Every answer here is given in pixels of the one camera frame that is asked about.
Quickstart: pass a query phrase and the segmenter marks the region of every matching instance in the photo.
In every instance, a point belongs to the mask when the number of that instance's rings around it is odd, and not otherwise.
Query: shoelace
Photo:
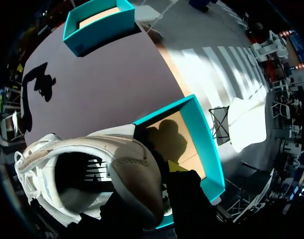
[[[29,178],[37,177],[36,173],[33,171],[33,169],[31,169],[31,170],[29,170],[28,172],[25,172],[25,173],[21,173],[18,170],[18,167],[21,164],[23,164],[24,159],[25,158],[24,158],[22,153],[16,152],[14,154],[14,160],[15,160],[14,168],[16,170],[16,173],[17,173],[17,176],[18,176],[18,179],[19,179],[20,183],[22,185],[26,186],[26,187],[23,187],[23,188],[26,191],[28,199],[29,200],[32,200],[32,198],[38,199],[41,195],[41,191],[38,190],[36,187],[34,187],[29,180]]]

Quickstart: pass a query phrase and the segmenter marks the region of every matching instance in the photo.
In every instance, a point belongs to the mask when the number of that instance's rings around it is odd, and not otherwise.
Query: light stripe
[[[234,10],[228,8],[228,7],[225,7],[225,6],[221,6],[222,9],[224,9],[225,11],[231,13],[231,14],[234,14],[234,15],[237,15],[237,13],[235,13]]]
[[[189,91],[192,94],[195,94],[197,100],[200,103],[200,106],[203,110],[203,113],[206,117],[208,126],[210,130],[214,127],[213,121],[209,116],[209,109],[211,108],[209,100],[207,96],[202,91],[201,87],[199,86],[199,82],[195,80],[193,75],[193,66],[190,66],[188,61],[186,61],[186,58],[183,56],[181,52],[171,52],[173,61],[177,65],[177,68],[179,69],[179,72],[181,73]]]
[[[220,81],[226,89],[229,97],[229,102],[232,102],[233,99],[236,97],[236,93],[224,67],[222,66],[221,62],[219,61],[218,57],[216,56],[211,47],[203,47],[203,50],[211,61],[214,70],[218,74]]]
[[[237,21],[238,25],[244,26],[244,27],[248,27],[246,24],[244,24],[242,21]]]
[[[203,93],[203,91],[201,90],[201,88],[198,86],[197,81],[195,81],[193,79],[193,77],[191,77],[190,72],[192,72],[193,70],[189,68],[188,64],[186,64],[185,57],[183,56],[183,54],[181,54],[181,52],[180,53],[171,52],[171,53],[173,56],[172,59],[175,62],[175,64],[177,65],[179,72],[183,76],[183,79],[185,80],[185,83],[186,83],[189,91],[192,94],[196,95],[196,98],[199,101],[199,103],[202,107],[202,110],[205,111],[206,105],[209,104],[208,99],[207,99],[206,95]]]
[[[228,14],[229,14],[231,17],[233,17],[233,18],[235,18],[235,19],[237,19],[237,20],[239,20],[239,21],[242,21],[241,17],[238,16],[237,14],[235,14],[235,13],[233,13],[233,12],[229,12]]]
[[[248,72],[246,70],[245,65],[243,64],[242,60],[240,59],[238,53],[236,52],[236,49],[232,46],[230,46],[229,49],[230,49],[231,53],[233,54],[233,56],[235,57],[236,61],[238,62],[239,66],[240,66],[240,69],[242,71],[243,79],[245,80],[245,86],[246,85],[248,86],[247,91],[249,91],[251,94],[253,94],[254,87],[253,87],[251,79],[248,75]]]
[[[211,107],[215,108],[223,106],[217,89],[212,81],[212,77],[209,74],[211,66],[202,61],[193,49],[182,50],[182,53],[186,58],[188,67],[192,69],[191,77],[198,81],[198,85],[206,94]]]
[[[253,55],[253,53],[251,52],[250,48],[248,49],[248,51],[249,51],[249,53],[251,54],[251,56],[254,58],[254,55]],[[259,66],[257,60],[255,61],[255,63],[256,63],[256,68],[257,68],[257,70],[258,70],[258,73],[259,73],[259,75],[260,75],[260,77],[261,77],[261,82],[262,82],[262,84],[264,85],[266,91],[268,92],[268,91],[269,91],[269,86],[268,86],[267,80],[266,80],[264,74],[262,73],[261,68],[260,68],[260,66]]]
[[[239,71],[237,70],[235,64],[233,63],[231,57],[229,56],[229,54],[227,53],[226,49],[222,46],[219,46],[218,49],[221,51],[222,55],[224,56],[227,64],[230,66],[232,73],[234,74],[234,77],[238,83],[238,86],[240,88],[241,94],[242,94],[242,98],[243,99],[247,99],[249,98],[248,92],[246,90],[246,87],[243,83],[241,74],[239,73]]]
[[[250,49],[248,50],[247,48],[244,47],[243,50],[245,51],[246,54],[251,55],[251,56],[255,59],[255,57],[252,55]],[[267,95],[267,92],[266,92],[266,89],[265,89],[264,84],[263,84],[263,80],[262,80],[262,78],[261,78],[261,75],[260,75],[259,72],[258,72],[257,67],[259,67],[259,66],[258,66],[258,63],[257,63],[256,60],[255,60],[255,66],[253,67],[253,69],[254,69],[254,71],[255,71],[255,73],[256,73],[256,76],[258,77],[257,79],[258,79],[258,83],[259,83],[259,91],[261,92],[261,96],[262,96],[263,98],[265,98],[266,95]]]
[[[248,60],[247,55],[243,52],[243,50],[241,49],[241,47],[237,47],[241,57],[243,58],[244,62],[246,63],[247,68],[249,69],[249,73],[251,75],[250,79],[252,80],[251,84],[253,86],[254,91],[251,92],[252,95],[255,95],[256,97],[260,98],[260,91],[259,90],[259,83],[257,80],[257,77],[255,76],[255,73],[253,72],[253,66],[251,65],[251,63]]]
[[[225,7],[228,7],[224,2],[221,2],[221,1],[217,1],[216,2],[218,5],[220,6],[225,6]]]

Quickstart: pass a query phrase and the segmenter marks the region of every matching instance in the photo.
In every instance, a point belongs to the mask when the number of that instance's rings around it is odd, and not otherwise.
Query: chair
[[[167,12],[178,0],[170,0],[171,3],[159,13],[157,10],[149,5],[144,5],[147,0],[144,0],[140,6],[135,6],[135,21],[137,22],[147,22],[154,21],[146,31],[147,33],[155,26],[155,24],[160,20],[165,12]]]
[[[218,123],[217,131],[222,128],[229,138],[236,152],[241,152],[245,147],[260,143],[266,140],[266,120],[265,120],[265,102],[258,102],[254,99],[242,100],[235,98],[230,106],[210,109],[210,115],[214,122]],[[223,120],[218,120],[213,111],[227,109]],[[228,131],[224,128],[223,122],[227,118]]]
[[[254,169],[256,172],[245,179],[241,188],[225,178],[240,191],[240,195],[237,197],[236,202],[227,210],[227,212],[235,217],[233,222],[239,220],[247,211],[256,213],[265,206],[265,203],[261,203],[261,201],[269,191],[275,173],[275,169],[272,169],[269,173],[255,168],[244,161],[242,161],[242,165]]]
[[[267,55],[276,53],[280,58],[288,58],[288,51],[286,48],[287,42],[276,35],[274,32],[269,31],[269,38],[262,44],[254,43],[250,46],[255,58],[259,62],[264,62],[268,60]]]
[[[18,125],[18,112],[7,116],[0,122],[1,136],[6,141],[15,141],[23,136]]]
[[[282,117],[285,117],[287,119],[290,119],[291,118],[290,107],[288,105],[285,105],[285,104],[282,104],[282,103],[279,103],[279,102],[275,102],[275,103],[276,104],[271,107],[273,118],[276,118],[278,116],[282,116]],[[273,108],[278,109],[278,114],[277,115],[274,115]]]

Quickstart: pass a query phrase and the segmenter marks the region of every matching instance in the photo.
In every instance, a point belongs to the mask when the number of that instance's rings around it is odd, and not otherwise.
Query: shoe insole
[[[64,206],[75,213],[98,209],[113,192],[106,163],[86,153],[58,156],[55,182]]]

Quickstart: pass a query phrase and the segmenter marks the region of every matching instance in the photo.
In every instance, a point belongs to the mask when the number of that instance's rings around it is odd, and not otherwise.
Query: folding chair
[[[18,112],[7,116],[0,122],[1,136],[6,141],[15,141],[23,136],[18,125]]]
[[[290,119],[291,118],[290,107],[288,105],[285,105],[285,104],[282,104],[282,103],[279,103],[279,102],[275,102],[275,103],[276,104],[271,107],[273,118],[276,118],[278,116],[282,116],[282,117],[285,117],[287,119]],[[276,108],[278,110],[278,114],[276,114],[276,115],[274,114],[273,108]]]
[[[135,21],[147,22],[153,21],[153,23],[147,29],[147,33],[155,26],[155,24],[163,17],[163,15],[175,4],[178,0],[170,0],[171,3],[159,13],[157,10],[149,5],[144,5],[147,0],[144,0],[140,6],[135,6]]]

